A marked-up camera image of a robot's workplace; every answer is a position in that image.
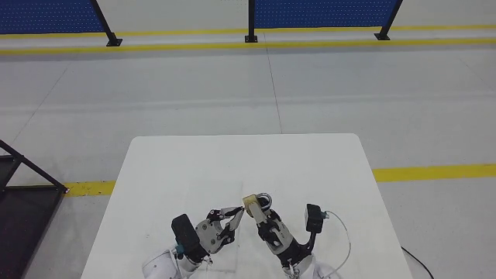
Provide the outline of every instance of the white cable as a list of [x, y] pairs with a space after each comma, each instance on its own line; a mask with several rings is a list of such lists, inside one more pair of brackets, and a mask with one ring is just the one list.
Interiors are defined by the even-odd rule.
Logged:
[[348, 249], [348, 255], [346, 255], [346, 259], [344, 259], [344, 261], [341, 263], [341, 265], [339, 265], [335, 270], [333, 270], [330, 274], [327, 274], [326, 276], [322, 277], [322, 278], [329, 278], [331, 277], [332, 275], [334, 275], [335, 273], [337, 273], [337, 271], [343, 267], [343, 265], [348, 261], [348, 259], [350, 258], [350, 254], [351, 254], [351, 241], [350, 241], [350, 235], [348, 234], [348, 229], [346, 228], [346, 224], [344, 224], [344, 222], [342, 221], [342, 219], [334, 212], [332, 211], [326, 211], [325, 213], [332, 213], [336, 218], [338, 218], [338, 220], [341, 222], [341, 224], [343, 224], [343, 227], [344, 227], [344, 230], [346, 231], [346, 237], [348, 237], [348, 244], [350, 245], [350, 248]]

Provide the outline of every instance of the black metal post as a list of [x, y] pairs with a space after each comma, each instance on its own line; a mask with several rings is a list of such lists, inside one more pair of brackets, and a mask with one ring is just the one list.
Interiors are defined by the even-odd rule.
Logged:
[[36, 166], [31, 160], [28, 160], [27, 158], [25, 158], [21, 153], [17, 152], [13, 148], [11, 148], [10, 145], [3, 142], [3, 140], [1, 140], [1, 139], [0, 139], [0, 148], [7, 151], [8, 153], [10, 153], [15, 159], [20, 160], [21, 163], [23, 163], [27, 167], [31, 168], [33, 171], [35, 171], [41, 177], [44, 177], [45, 179], [47, 179], [51, 184], [58, 187], [61, 191], [64, 191], [64, 192], [67, 191], [67, 188], [63, 184], [61, 184], [59, 181], [55, 180], [52, 176], [47, 174], [43, 169]]
[[91, 2], [91, 5], [93, 6], [93, 9], [96, 12], [96, 15], [97, 15], [98, 19], [102, 23], [103, 30], [107, 34], [107, 37], [108, 37], [107, 47], [113, 47], [113, 46], [114, 47], [117, 47], [117, 46], [120, 46], [121, 43], [122, 43], [122, 39], [117, 39], [117, 37], [115, 36], [115, 34], [110, 30], [110, 27], [109, 27], [109, 25], [107, 23], [107, 20], [103, 16], [103, 12], [100, 9], [100, 5], [98, 5], [98, 2], [96, 0], [90, 0], [90, 2]]
[[396, 4], [394, 4], [393, 12], [389, 16], [389, 20], [387, 21], [386, 26], [382, 26], [381, 31], [379, 33], [374, 34], [377, 40], [389, 40], [388, 37], [389, 29], [393, 24], [394, 18], [396, 17], [396, 14], [398, 13], [398, 10], [400, 9], [402, 2], [403, 0], [396, 1]]
[[245, 42], [258, 42], [255, 36], [255, 0], [248, 0], [248, 36], [245, 36]]

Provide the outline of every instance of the yellow floor stripe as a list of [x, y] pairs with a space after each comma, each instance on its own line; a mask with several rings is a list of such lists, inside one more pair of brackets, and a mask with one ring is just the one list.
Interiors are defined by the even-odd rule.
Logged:
[[[496, 177], [496, 164], [453, 165], [374, 169], [377, 182], [420, 181]], [[66, 183], [70, 188], [66, 197], [111, 195], [115, 181]]]
[[73, 182], [64, 184], [69, 188], [66, 197], [110, 195], [115, 181]]
[[460, 44], [496, 44], [496, 38], [458, 38], [458, 39], [417, 39], [417, 40], [335, 40], [335, 41], [281, 41], [259, 43], [187, 43], [187, 44], [143, 44], [80, 47], [40, 47], [26, 49], [0, 49], [0, 55], [60, 54], [60, 53], [116, 53], [161, 50], [219, 50], [219, 49], [256, 49], [256, 48], [305, 48], [305, 47], [398, 47], [432, 46]]
[[[496, 25], [436, 25], [436, 26], [392, 26], [391, 30], [473, 30], [496, 29]], [[312, 27], [312, 28], [268, 28], [256, 29], [256, 33], [318, 33], [318, 32], [377, 32], [380, 27]], [[212, 35], [212, 34], [246, 34], [247, 28], [232, 29], [196, 29], [168, 30], [149, 32], [117, 32], [123, 36], [173, 36], [173, 35]], [[46, 38], [88, 38], [105, 37], [104, 33], [43, 33], [0, 35], [0, 39], [46, 39]]]
[[374, 169], [377, 182], [496, 177], [496, 164]]

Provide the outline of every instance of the white table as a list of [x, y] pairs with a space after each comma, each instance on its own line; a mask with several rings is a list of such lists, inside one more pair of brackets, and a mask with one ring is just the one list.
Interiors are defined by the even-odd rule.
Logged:
[[[172, 218], [193, 225], [211, 208], [241, 205], [267, 192], [299, 243], [306, 243], [305, 206], [320, 205], [346, 223], [353, 244], [342, 279], [412, 279], [357, 136], [151, 136], [131, 142], [83, 279], [143, 278], [141, 263], [174, 243]], [[314, 253], [337, 267], [347, 253], [336, 218], [324, 221]], [[212, 256], [197, 278], [279, 278], [279, 260], [243, 216], [236, 242]]]

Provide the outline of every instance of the black cable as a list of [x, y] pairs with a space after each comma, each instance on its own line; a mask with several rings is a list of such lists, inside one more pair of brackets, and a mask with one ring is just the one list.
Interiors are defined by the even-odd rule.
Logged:
[[426, 265], [424, 265], [424, 263], [422, 263], [418, 258], [416, 258], [413, 254], [409, 253], [407, 249], [405, 249], [404, 247], [401, 247], [403, 249], [403, 251], [405, 251], [406, 253], [408, 253], [408, 255], [410, 257], [413, 257], [417, 262], [420, 263], [420, 265], [422, 265], [425, 270], [427, 270], [427, 272], [429, 273], [429, 276], [431, 276], [431, 279], [434, 279], [434, 276], [431, 274], [431, 271], [427, 268]]

